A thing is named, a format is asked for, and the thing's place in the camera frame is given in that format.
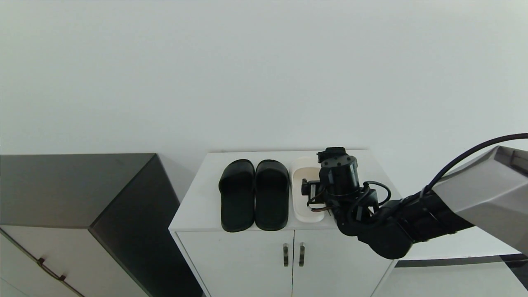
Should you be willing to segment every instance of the metal handle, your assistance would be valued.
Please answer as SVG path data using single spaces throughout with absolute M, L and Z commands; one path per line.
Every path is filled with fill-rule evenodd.
M 44 258 L 39 258 L 37 261 L 36 261 L 36 264 L 42 268 L 42 270 L 44 270 L 46 273 L 49 274 L 49 276 L 51 276 L 52 278 L 58 280 L 59 282 L 64 282 L 64 280 L 66 279 L 66 276 L 63 274 L 61 276 L 58 276 L 56 275 L 53 271 L 51 271 L 51 269 L 47 268 L 46 266 L 44 266 L 44 261 L 46 261 L 46 259 Z
M 288 267 L 288 244 L 282 245 L 282 258 L 284 260 L 284 267 Z
M 304 243 L 300 243 L 299 267 L 304 266 Z

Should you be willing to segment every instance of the slide sandal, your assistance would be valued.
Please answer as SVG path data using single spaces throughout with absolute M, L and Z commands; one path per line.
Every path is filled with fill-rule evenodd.
M 325 217 L 325 212 L 313 212 L 307 206 L 308 196 L 301 195 L 301 183 L 303 179 L 308 181 L 319 180 L 321 166 L 317 158 L 300 157 L 293 161 L 290 167 L 291 176 L 291 198 L 293 199 L 294 214 L 301 222 L 319 222 Z M 312 208 L 325 207 L 324 203 L 310 204 Z
M 218 189 L 222 199 L 222 228 L 227 232 L 239 232 L 253 225 L 254 175 L 253 164 L 246 159 L 232 162 L 222 173 Z
M 282 163 L 259 163 L 255 172 L 255 223 L 260 229 L 276 231 L 286 226 L 289 186 L 288 170 Z

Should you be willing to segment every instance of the black slide sandal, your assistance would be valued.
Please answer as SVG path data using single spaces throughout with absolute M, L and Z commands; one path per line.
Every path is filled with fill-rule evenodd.
M 225 231 L 239 232 L 253 225 L 255 212 L 253 181 L 254 167 L 249 160 L 236 160 L 224 169 L 218 189 L 222 199 L 222 228 Z
M 288 170 L 282 163 L 259 163 L 255 172 L 255 223 L 260 229 L 276 231 L 286 226 L 289 188 Z

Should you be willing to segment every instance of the wire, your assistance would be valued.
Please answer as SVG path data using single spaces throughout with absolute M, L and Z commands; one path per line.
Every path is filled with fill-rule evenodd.
M 379 185 L 380 187 L 384 188 L 386 191 L 387 191 L 387 197 L 385 198 L 385 200 L 381 201 L 380 203 L 378 203 L 380 206 L 381 205 L 384 205 L 385 202 L 389 201 L 391 199 L 391 196 L 392 196 L 392 193 L 391 193 L 391 190 L 389 189 L 389 187 L 387 187 L 386 185 L 382 184 L 381 182 L 377 182 L 377 181 L 366 181 L 367 184 L 375 184 L 375 185 Z
M 500 142 L 505 142 L 505 141 L 509 141 L 509 140 L 517 140 L 517 139 L 527 139 L 528 138 L 528 133 L 518 133 L 518 134 L 510 134 L 510 135 L 505 135 L 505 136 L 501 136 L 501 137 L 497 137 L 497 138 L 494 138 L 494 139 L 491 139 L 491 140 L 488 140 L 488 141 L 485 141 L 485 142 L 482 142 L 480 144 L 477 144 L 475 145 L 474 147 L 468 149 L 467 151 L 465 151 L 464 153 L 462 153 L 461 155 L 459 155 L 458 157 L 454 158 L 451 162 L 449 162 L 446 166 L 444 166 L 444 168 L 442 168 L 442 170 L 440 170 L 440 172 L 438 172 L 438 174 L 431 180 L 431 182 L 429 182 L 429 184 L 424 188 L 424 192 L 428 192 L 429 190 L 432 189 L 432 187 L 434 187 L 434 185 L 451 169 L 453 168 L 456 164 L 460 163 L 463 159 L 469 157 L 470 155 L 490 146 L 490 145 L 494 145 L 494 144 L 497 144 L 497 143 L 500 143 Z
M 369 192 L 370 192 L 370 188 L 369 188 L 369 184 L 368 182 L 364 182 L 363 183 L 363 193 L 361 194 L 361 196 L 359 196 L 353 203 L 352 205 L 350 205 L 350 207 L 348 208 L 348 211 L 346 212 L 346 218 L 349 222 L 352 222 L 353 221 L 353 218 L 352 218 L 352 212 L 354 211 L 354 208 L 356 208 L 356 206 L 363 200 L 365 199 L 368 195 L 369 195 Z
M 312 201 L 314 201 L 316 198 L 318 198 L 319 196 L 321 196 L 325 191 L 325 186 L 322 185 L 321 186 L 321 190 L 319 191 L 318 194 L 316 194 L 315 196 L 311 197 L 310 199 L 308 199 L 308 202 L 306 202 L 306 206 L 313 212 L 321 212 L 321 211 L 326 211 L 328 209 L 332 209 L 332 207 L 321 207 L 321 208 L 312 208 L 310 207 L 310 203 Z

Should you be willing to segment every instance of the cabinet top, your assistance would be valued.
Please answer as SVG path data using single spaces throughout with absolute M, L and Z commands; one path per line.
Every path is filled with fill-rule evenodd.
M 154 155 L 0 156 L 0 225 L 87 228 Z
M 286 166 L 290 166 L 299 157 L 309 156 L 317 158 L 318 151 L 287 151 L 287 152 L 238 152 L 238 153 L 209 153 L 205 157 L 196 174 L 187 195 L 176 212 L 169 229 L 171 231 L 223 231 L 220 223 L 220 192 L 218 181 L 229 163 L 237 159 L 248 159 L 255 167 L 264 159 L 274 159 Z M 349 155 L 357 158 L 357 172 L 360 182 L 375 180 L 386 184 L 392 191 L 392 199 L 401 199 L 394 184 L 389 180 L 372 153 L 368 150 L 348 150 Z M 333 217 L 325 214 L 322 221 L 305 223 L 295 218 L 291 192 L 289 198 L 288 224 L 283 230 L 297 229 L 337 229 Z M 253 224 L 248 230 L 260 230 Z

